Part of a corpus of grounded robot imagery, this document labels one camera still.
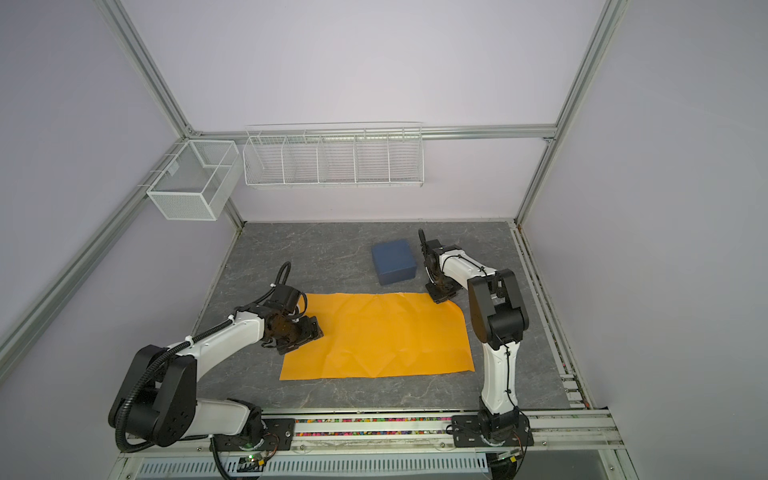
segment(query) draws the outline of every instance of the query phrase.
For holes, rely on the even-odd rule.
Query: blue box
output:
[[[373,266],[379,285],[389,285],[416,277],[416,260],[405,239],[379,243],[371,247]]]

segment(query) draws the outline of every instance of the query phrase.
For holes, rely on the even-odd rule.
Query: mesh basket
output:
[[[421,185],[424,150],[419,129],[375,133],[268,135],[243,146],[251,187]]]
[[[168,220],[216,220],[242,174],[233,141],[189,140],[147,195]]]

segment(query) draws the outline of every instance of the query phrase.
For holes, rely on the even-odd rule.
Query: white label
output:
[[[173,177],[173,175],[176,173],[176,170],[179,169],[179,162],[172,161],[170,165],[168,165],[168,173]]]

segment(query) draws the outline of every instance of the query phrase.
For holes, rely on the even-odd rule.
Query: orange fabric sheet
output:
[[[325,336],[287,353],[281,380],[475,371],[464,313],[427,293],[307,294]]]

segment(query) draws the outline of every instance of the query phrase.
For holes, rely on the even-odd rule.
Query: wire basket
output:
[[[268,134],[243,146],[245,183],[255,188],[422,185],[420,128],[342,134]]]
[[[235,142],[188,140],[147,195],[168,220],[216,220],[242,174]]]

